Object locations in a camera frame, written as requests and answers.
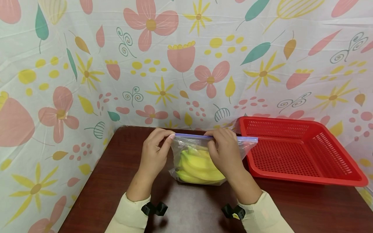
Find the red plastic basket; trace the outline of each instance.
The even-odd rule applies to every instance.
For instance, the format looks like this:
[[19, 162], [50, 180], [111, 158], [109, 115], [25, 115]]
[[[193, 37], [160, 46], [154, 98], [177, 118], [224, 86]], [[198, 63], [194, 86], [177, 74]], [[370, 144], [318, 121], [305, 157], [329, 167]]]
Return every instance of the red plastic basket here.
[[366, 186], [358, 165], [318, 122], [241, 117], [242, 136], [258, 137], [247, 154], [253, 176], [307, 183]]

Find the table surface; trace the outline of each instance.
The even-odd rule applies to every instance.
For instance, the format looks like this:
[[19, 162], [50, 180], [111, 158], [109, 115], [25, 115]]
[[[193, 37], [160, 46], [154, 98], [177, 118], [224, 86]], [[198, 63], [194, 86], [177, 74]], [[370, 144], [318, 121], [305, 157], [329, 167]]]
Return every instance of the table surface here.
[[[114, 134], [59, 233], [103, 233], [140, 164], [143, 141], [153, 128], [121, 127]], [[177, 133], [203, 134], [189, 130]], [[145, 232], [236, 232], [239, 220], [226, 219], [221, 208], [236, 197], [229, 183], [188, 185], [175, 181], [172, 150], [152, 188], [152, 203], [164, 202], [164, 217], [149, 217]], [[255, 178], [267, 191], [295, 233], [373, 232], [373, 212], [354, 187], [324, 186]]]

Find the sleeve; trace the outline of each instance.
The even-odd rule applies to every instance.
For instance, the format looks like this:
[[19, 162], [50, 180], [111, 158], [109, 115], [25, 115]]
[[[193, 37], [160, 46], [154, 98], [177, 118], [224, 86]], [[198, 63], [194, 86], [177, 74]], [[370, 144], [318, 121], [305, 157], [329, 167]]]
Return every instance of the sleeve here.
[[150, 202], [150, 197], [143, 201], [132, 202], [124, 193], [105, 233], [143, 233], [148, 216], [142, 212], [141, 208], [148, 202]]
[[247, 233], [294, 233], [267, 192], [255, 204], [238, 205], [246, 212], [242, 224]]

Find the fabric backdrop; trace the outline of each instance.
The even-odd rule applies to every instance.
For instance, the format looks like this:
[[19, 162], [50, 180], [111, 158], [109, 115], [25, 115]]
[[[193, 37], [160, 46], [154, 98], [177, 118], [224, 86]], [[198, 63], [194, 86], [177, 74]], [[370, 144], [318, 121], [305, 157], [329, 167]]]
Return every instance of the fabric backdrop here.
[[[370, 0], [0, 0], [0, 231], [57, 232], [121, 125], [315, 120], [372, 181], [372, 12]], [[372, 188], [358, 189], [371, 207]]]

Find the plastic bag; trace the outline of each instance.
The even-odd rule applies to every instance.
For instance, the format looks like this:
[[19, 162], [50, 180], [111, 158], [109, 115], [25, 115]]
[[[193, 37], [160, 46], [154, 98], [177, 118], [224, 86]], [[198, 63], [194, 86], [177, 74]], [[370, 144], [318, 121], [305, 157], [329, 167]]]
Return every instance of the plastic bag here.
[[[207, 143], [212, 136], [176, 133], [172, 141], [174, 168], [169, 172], [183, 183], [221, 185], [224, 175], [213, 164]], [[258, 138], [237, 137], [241, 159], [258, 143]]]

